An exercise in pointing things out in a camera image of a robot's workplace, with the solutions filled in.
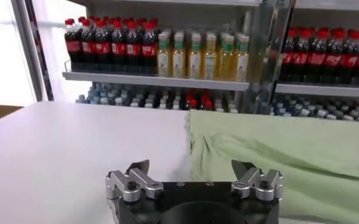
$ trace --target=wrinkled fabric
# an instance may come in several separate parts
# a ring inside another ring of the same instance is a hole
[[[284,175],[281,216],[359,223],[359,123],[190,111],[195,181],[234,181],[231,160]]]

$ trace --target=green cloth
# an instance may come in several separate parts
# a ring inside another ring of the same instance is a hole
[[[359,223],[359,122],[190,111],[191,177],[233,181],[231,160],[280,170],[280,215]]]

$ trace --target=metal shelf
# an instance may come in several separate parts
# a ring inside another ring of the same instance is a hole
[[[118,75],[118,74],[101,74],[89,72],[63,72],[63,77],[67,80],[121,83],[133,85],[154,85],[154,86],[171,86],[185,88],[203,88],[203,89],[221,89],[232,91],[245,91],[249,84],[246,82],[224,82],[211,80],[195,79],[175,79],[163,77],[148,77],[139,75]]]
[[[359,87],[311,86],[295,84],[277,84],[276,93],[307,94],[318,96],[359,97]]]

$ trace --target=plastic bottle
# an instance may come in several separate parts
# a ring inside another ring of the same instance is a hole
[[[213,80],[216,75],[216,35],[206,34],[206,49],[202,57],[202,76],[206,80]]]
[[[83,62],[83,51],[81,33],[73,26],[74,20],[65,21],[66,28],[64,33],[65,44],[72,63]]]
[[[136,33],[134,21],[128,23],[129,31],[126,36],[126,51],[128,59],[128,69],[130,73],[140,72],[141,65],[141,38]]]
[[[82,48],[83,48],[83,57],[84,62],[86,63],[96,63],[97,55],[95,48],[95,32],[90,27],[90,20],[83,20],[83,31],[82,31]]]
[[[152,23],[147,23],[143,35],[143,65],[147,74],[156,74],[158,36],[153,28]]]
[[[166,33],[159,34],[159,52],[158,52],[158,74],[159,77],[170,77],[169,58],[171,57],[168,49],[168,36]]]
[[[293,49],[294,49],[294,37],[296,36],[296,31],[294,29],[289,30],[289,37],[285,43],[285,52],[283,53],[281,72],[279,80],[281,82],[287,82],[290,79],[290,66],[291,60],[293,58]]]
[[[223,42],[222,49],[221,49],[221,63],[220,63],[220,72],[219,78],[221,80],[232,80],[231,74],[231,66],[232,66],[232,46],[233,46],[233,36],[228,35]]]
[[[247,72],[247,63],[248,63],[248,41],[249,37],[244,35],[238,36],[238,50],[234,56],[233,62],[233,75],[235,76],[234,81],[236,82],[245,82],[246,81],[246,72]]]
[[[112,33],[112,52],[113,62],[117,66],[117,70],[121,70],[120,67],[126,65],[126,36],[121,32],[121,24],[119,21],[113,23],[114,30]]]
[[[201,35],[193,33],[191,35],[191,50],[188,56],[188,77],[189,79],[201,78]]]
[[[307,64],[309,54],[309,42],[308,38],[311,36],[311,32],[304,29],[301,32],[301,37],[298,42],[294,44],[293,58],[291,62],[291,74],[290,81],[302,82],[304,79],[303,72]]]
[[[183,33],[174,36],[174,50],[172,52],[172,75],[174,78],[186,78],[185,50],[183,48]]]
[[[317,31],[316,39],[311,45],[311,53],[308,56],[308,66],[304,76],[304,82],[318,83],[320,82],[320,68],[325,60],[325,51],[327,50],[327,39],[329,33],[327,31]]]

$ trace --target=white table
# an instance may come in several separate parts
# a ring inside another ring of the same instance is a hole
[[[0,119],[0,224],[113,223],[107,172],[150,159],[150,177],[187,180],[186,125],[186,111],[58,102]]]

